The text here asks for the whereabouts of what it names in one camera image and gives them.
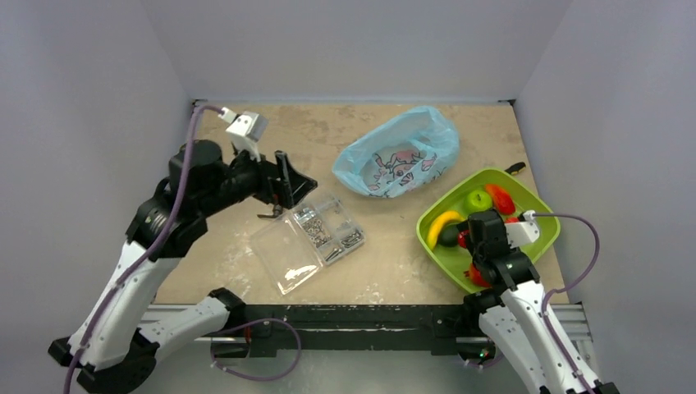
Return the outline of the green fake apple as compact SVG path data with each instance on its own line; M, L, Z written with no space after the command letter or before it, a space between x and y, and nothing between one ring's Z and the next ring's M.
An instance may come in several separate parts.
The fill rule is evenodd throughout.
M465 196L464 206L467 213L486 211L493 207L492 197L485 190L471 190Z

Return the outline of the red orange fake fruit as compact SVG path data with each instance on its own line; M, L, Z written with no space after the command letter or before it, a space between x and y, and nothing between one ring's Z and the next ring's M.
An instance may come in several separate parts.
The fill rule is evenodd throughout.
M485 184L484 191L491 197L492 206L504 216L512 216L516 212L514 200L508 191L496 184Z

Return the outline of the dark green fake avocado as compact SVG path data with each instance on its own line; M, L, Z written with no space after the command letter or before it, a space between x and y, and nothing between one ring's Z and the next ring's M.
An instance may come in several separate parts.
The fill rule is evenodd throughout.
M461 231L465 230L467 229L460 224L447 225L443 229L441 229L437 237L437 243L444 247L459 247L457 242L457 236Z

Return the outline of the yellow fake banana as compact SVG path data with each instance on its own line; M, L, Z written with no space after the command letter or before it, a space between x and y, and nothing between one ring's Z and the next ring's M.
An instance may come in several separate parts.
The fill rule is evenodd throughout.
M437 245L438 237L440 236L442 230L447 225L458 224L465 220L465 218L455 210L449 210L441 213L437 216L430 224L428 228L428 233L426 236L426 246L430 250L434 250Z

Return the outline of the red fake apple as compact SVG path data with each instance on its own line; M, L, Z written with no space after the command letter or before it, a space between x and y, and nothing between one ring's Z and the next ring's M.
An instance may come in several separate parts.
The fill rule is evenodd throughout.
M467 271L465 272L465 276L475 285L483 288L490 288L491 285L483 278L481 272L474 266L472 263Z

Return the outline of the light blue plastic bag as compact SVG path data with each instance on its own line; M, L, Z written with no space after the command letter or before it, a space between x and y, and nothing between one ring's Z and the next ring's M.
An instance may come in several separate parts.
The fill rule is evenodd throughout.
M344 148L332 173L349 190L395 198L438 179L460 153L459 131L431 106L411 108Z

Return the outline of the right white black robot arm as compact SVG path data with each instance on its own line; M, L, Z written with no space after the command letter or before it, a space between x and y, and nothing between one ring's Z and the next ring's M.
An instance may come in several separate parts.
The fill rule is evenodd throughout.
M546 291L522 246L541 236L533 210L507 222L491 209L472 213L465 245L489 287L465 296L460 321L483 333L502 352L530 393L617 393L584 360L549 305Z

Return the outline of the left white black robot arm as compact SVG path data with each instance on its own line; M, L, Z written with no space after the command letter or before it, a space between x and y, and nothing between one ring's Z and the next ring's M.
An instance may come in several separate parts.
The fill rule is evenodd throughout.
M282 151L273 161L238 152L226 163L211 140L185 144L171 157L168 176L138 207L117 266L89 317L48 349L67 368L67 381L88 393L130 393L186 343L243 332L249 326L245 302L226 288L210 291L170 318L150 325L141 319L164 280L207 232L208 218L250 197L291 209L317 185Z

